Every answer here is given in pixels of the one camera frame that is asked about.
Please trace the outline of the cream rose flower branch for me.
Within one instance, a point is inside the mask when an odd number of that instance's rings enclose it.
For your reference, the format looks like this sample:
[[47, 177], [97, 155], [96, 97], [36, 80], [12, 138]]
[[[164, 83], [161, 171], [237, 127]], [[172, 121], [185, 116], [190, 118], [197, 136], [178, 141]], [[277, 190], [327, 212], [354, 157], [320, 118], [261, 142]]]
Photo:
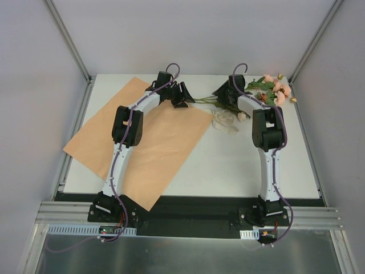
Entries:
[[249, 115], [246, 112], [239, 110], [237, 107], [227, 106], [218, 102], [214, 102], [213, 105], [222, 109], [223, 112], [229, 112], [230, 114], [235, 115], [239, 122], [243, 122], [249, 118]]

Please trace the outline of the brown rose flower branch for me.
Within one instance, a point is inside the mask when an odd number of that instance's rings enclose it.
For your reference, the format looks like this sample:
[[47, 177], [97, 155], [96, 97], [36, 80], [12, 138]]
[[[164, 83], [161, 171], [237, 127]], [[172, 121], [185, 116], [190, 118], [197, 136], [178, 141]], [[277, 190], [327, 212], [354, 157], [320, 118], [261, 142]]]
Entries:
[[[202, 104], [213, 104], [217, 107], [221, 108], [238, 108], [238, 96], [239, 95], [226, 95], [224, 93], [216, 93], [214, 92], [211, 96], [207, 96], [204, 98], [195, 98], [196, 103]], [[275, 96], [272, 95], [271, 92], [258, 92], [254, 96], [256, 100], [262, 102], [265, 105], [273, 106], [275, 101]]]

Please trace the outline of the green and orange wrapping paper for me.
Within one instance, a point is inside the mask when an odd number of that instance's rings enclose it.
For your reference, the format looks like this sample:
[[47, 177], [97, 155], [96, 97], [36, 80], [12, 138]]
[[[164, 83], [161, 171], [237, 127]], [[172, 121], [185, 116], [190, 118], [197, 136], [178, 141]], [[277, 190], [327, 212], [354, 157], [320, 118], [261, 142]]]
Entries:
[[[132, 78], [64, 147], [72, 157], [64, 192], [96, 194], [109, 176], [113, 156], [112, 126], [119, 106], [142, 97], [148, 83]], [[151, 210], [195, 148], [213, 116], [193, 106], [174, 108], [163, 102], [146, 114], [140, 143], [127, 165], [118, 192]]]

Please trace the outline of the pink rose flower branch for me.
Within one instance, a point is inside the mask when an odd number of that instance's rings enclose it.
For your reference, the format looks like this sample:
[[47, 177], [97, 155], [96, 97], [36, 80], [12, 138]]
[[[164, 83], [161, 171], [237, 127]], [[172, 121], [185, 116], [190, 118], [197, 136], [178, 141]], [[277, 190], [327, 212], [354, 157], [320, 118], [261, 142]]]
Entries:
[[290, 99], [292, 102], [296, 102], [296, 98], [292, 99], [292, 89], [288, 84], [281, 82], [283, 75], [278, 74], [275, 78], [269, 74], [265, 74], [259, 79], [253, 79], [249, 82], [244, 89], [246, 95], [255, 96], [258, 92], [271, 92], [275, 96], [274, 105], [281, 106], [286, 99]]

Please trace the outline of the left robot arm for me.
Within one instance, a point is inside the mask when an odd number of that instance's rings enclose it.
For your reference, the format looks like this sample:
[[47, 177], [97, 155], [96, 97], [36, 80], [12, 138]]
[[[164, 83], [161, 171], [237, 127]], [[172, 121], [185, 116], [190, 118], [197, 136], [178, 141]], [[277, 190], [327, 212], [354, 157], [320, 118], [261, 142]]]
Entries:
[[93, 202], [93, 211], [100, 212], [108, 222], [117, 221], [127, 214], [117, 188], [122, 185], [132, 152], [142, 139], [146, 114], [166, 100], [174, 108], [187, 108], [188, 103], [195, 102], [186, 84], [177, 82], [177, 77], [166, 71], [159, 72], [157, 79], [138, 100], [129, 106], [119, 106], [116, 110], [111, 133], [113, 157], [104, 186]]

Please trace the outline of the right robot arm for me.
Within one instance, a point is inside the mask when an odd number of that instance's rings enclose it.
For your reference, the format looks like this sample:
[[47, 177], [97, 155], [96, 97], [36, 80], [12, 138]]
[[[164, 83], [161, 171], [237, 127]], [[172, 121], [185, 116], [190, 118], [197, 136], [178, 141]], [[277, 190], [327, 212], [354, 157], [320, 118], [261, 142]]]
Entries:
[[264, 227], [284, 213], [284, 201], [279, 192], [279, 155], [287, 143], [282, 110], [269, 106], [244, 91], [243, 75], [229, 75], [228, 80], [213, 94], [218, 103], [235, 107], [248, 114], [252, 121], [252, 140], [261, 161], [261, 190], [257, 204], [245, 214], [245, 220]]

